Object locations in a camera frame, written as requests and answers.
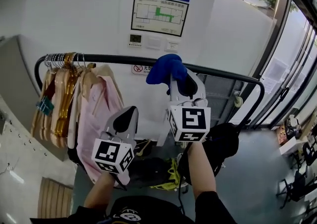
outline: white box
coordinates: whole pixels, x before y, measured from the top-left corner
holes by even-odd
[[[95,139],[91,159],[102,171],[122,174],[134,158],[130,144]]]
[[[170,106],[168,121],[175,141],[202,141],[210,130],[209,107]]]

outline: beige garment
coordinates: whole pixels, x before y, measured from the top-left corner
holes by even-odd
[[[110,78],[112,79],[114,86],[118,92],[118,96],[120,97],[120,99],[123,103],[123,98],[122,98],[121,92],[120,92],[119,87],[115,81],[114,74],[113,74],[113,71],[111,70],[110,66],[107,64],[104,64],[102,66],[97,66],[96,68],[93,68],[91,71],[96,76],[110,76]]]

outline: blue glove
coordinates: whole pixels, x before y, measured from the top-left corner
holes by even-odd
[[[150,85],[164,83],[169,87],[171,74],[181,85],[185,83],[187,68],[183,65],[182,59],[176,54],[161,56],[151,69],[146,82]]]

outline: black metal rail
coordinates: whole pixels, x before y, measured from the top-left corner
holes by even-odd
[[[114,55],[95,55],[95,54],[80,54],[76,55],[74,57],[74,61],[79,61],[83,62],[101,62],[101,63],[119,63],[119,64],[137,64],[137,65],[142,65],[142,66],[153,66],[156,62],[156,59],[154,58],[146,58],[146,57],[137,57],[137,56],[114,56]],[[39,86],[40,89],[42,89],[42,81],[39,75],[39,68],[40,64],[44,62],[45,56],[41,57],[39,60],[37,60],[35,66],[34,66],[34,75],[36,82]],[[184,64],[188,69],[195,73],[202,73],[206,75],[211,75],[211,76],[217,76],[217,77],[222,77],[222,78],[227,78],[227,79],[234,79],[234,80],[240,80],[243,82],[251,83],[251,84],[256,84],[260,87],[260,94],[257,99],[257,101],[253,104],[249,112],[246,114],[246,116],[243,118],[243,120],[240,122],[238,127],[241,129],[244,125],[247,124],[247,121],[253,114],[253,112],[257,109],[259,104],[261,103],[263,96],[264,96],[264,86],[263,84],[252,77],[248,76],[243,76],[240,74],[232,73],[232,72],[226,72],[226,71],[221,71],[217,69],[211,69],[203,66],[198,66],[198,65],[193,65],[193,64]]]

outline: gray floor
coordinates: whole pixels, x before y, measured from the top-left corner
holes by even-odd
[[[289,176],[292,171],[287,160],[279,154],[274,132],[243,132],[239,138],[238,153],[225,160],[226,168],[216,177],[217,192],[224,205],[237,223],[294,223],[304,203],[289,202],[283,210],[279,208],[284,198],[275,196],[278,181]],[[160,151],[164,153],[162,158],[174,155],[172,148],[170,145],[167,151]],[[82,204],[91,188],[87,175],[84,176],[84,172],[79,169],[75,179],[74,210]],[[179,205],[177,192],[150,188],[130,189],[127,192],[115,190],[112,201],[126,195],[150,195]],[[187,194],[182,195],[182,201],[186,215],[195,219],[195,202],[191,188]]]

